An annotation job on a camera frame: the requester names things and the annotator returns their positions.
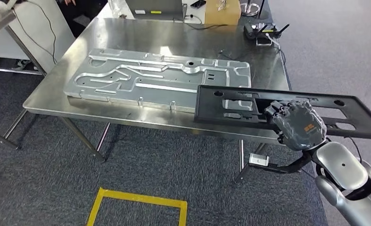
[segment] black wire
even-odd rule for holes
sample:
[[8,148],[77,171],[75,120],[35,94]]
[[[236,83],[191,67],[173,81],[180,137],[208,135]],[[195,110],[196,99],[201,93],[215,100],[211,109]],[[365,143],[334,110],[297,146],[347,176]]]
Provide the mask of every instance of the black wire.
[[280,51],[280,54],[282,54],[282,61],[284,62],[284,65],[287,63],[287,58],[285,57],[285,53],[284,51],[282,51],[282,49],[279,49]]
[[24,34],[26,34],[27,35],[27,37],[29,38],[29,39],[31,39],[31,41],[33,41],[39,48],[41,48],[42,50],[44,50],[45,52],[47,52],[51,57],[52,57],[52,59],[53,59],[53,63],[54,64],[56,64],[55,63],[55,58],[54,58],[54,56],[49,52],[49,51],[47,51],[44,47],[42,47],[42,46],[40,46],[26,31],[25,31],[25,29],[24,29],[24,27],[23,27],[23,25],[22,25],[22,23],[21,23],[21,21],[20,21],[20,19],[19,19],[19,17],[17,16],[17,13],[16,13],[16,11],[15,11],[15,9],[13,8],[13,12],[15,13],[15,15],[16,15],[16,18],[17,18],[17,21],[19,22],[19,24],[20,24],[20,27],[23,29],[23,31],[24,31]]
[[46,15],[45,11],[42,9],[42,7],[40,5],[38,5],[37,3],[35,2],[32,2],[32,1],[28,1],[28,0],[24,0],[28,3],[31,3],[33,5],[36,5],[38,6],[38,8],[41,9],[42,13],[44,14],[45,18],[48,20],[48,23],[49,23],[49,28],[50,28],[50,31],[52,32],[53,34],[53,52],[52,52],[52,58],[53,58],[53,62],[56,64],[58,61],[55,59],[55,44],[56,44],[56,34],[53,32],[53,29],[52,29],[52,23],[50,22],[48,16]]
[[360,154],[360,150],[359,150],[359,148],[357,147],[357,144],[356,144],[356,142],[355,142],[355,140],[353,140],[353,138],[351,138],[351,137],[344,137],[344,139],[345,138],[349,138],[352,142],[353,142],[353,144],[355,145],[355,147],[356,147],[356,150],[357,150],[357,154],[359,155],[359,158],[360,158],[360,163],[362,163],[362,155]]
[[225,58],[227,58],[227,59],[230,59],[230,60],[240,60],[240,59],[246,57],[247,55],[249,55],[249,54],[251,54],[251,53],[253,53],[253,51],[245,52],[245,53],[239,55],[239,56],[236,57],[236,58],[232,58],[232,57],[226,55],[226,54],[223,52],[223,50],[221,50],[221,51],[219,52],[220,55],[222,55],[223,57],[225,57]]
[[227,24],[220,24],[220,25],[210,25],[208,27],[194,27],[188,23],[184,23],[188,26],[190,26],[191,28],[195,29],[195,30],[206,30],[206,29],[210,29],[210,28],[217,28],[217,27],[223,27],[223,26],[228,26]]
[[280,55],[281,55],[281,58],[282,58],[282,61],[284,63],[284,65],[287,63],[287,58],[285,57],[285,53],[284,51],[282,51],[282,49],[278,48],[278,47],[275,47],[276,49],[278,49],[278,51],[280,52]]
[[196,19],[199,20],[199,24],[202,24],[202,20],[198,16],[192,15],[191,18],[193,18],[193,17],[195,17]]

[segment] yellow floor marking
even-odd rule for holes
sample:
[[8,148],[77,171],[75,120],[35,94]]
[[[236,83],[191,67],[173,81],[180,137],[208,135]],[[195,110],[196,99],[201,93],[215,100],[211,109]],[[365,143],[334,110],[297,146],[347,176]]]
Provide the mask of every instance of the yellow floor marking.
[[107,190],[107,189],[103,189],[102,187],[100,187],[97,197],[95,198],[95,202],[92,207],[90,217],[88,218],[87,226],[94,225],[103,197],[180,208],[180,219],[178,221],[178,226],[185,226],[186,221],[187,221],[188,204],[186,201],[176,200],[176,199],[166,199],[166,198],[160,198],[160,197],[154,197],[154,196],[148,196],[148,195],[142,195],[142,194],[112,191],[112,190]]

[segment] white cable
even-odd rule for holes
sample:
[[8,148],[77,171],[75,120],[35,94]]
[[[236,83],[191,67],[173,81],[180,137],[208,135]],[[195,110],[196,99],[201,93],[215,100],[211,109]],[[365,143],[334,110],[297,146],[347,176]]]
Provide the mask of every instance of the white cable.
[[269,33],[266,33],[266,37],[267,37],[268,39],[270,39],[270,41],[274,42],[274,44],[276,44],[276,45],[278,46],[278,50],[281,50],[281,46],[280,46],[280,44],[279,44],[277,41],[275,41],[274,39],[272,39],[272,38],[270,37]]

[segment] machined metal panel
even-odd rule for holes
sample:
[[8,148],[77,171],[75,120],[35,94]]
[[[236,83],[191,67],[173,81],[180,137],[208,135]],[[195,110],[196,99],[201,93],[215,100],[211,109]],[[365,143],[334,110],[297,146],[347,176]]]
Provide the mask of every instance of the machined metal panel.
[[[64,93],[88,100],[194,112],[201,84],[250,88],[250,65],[239,61],[93,49],[66,84]],[[224,105],[250,107],[241,102],[227,101]]]

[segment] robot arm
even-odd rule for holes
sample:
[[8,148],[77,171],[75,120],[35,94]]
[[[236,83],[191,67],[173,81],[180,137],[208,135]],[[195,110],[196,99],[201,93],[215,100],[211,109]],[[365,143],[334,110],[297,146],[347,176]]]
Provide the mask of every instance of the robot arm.
[[308,101],[274,101],[265,111],[280,129],[280,142],[310,154],[320,170],[316,185],[331,205],[351,225],[371,226],[371,166],[326,138],[326,126]]

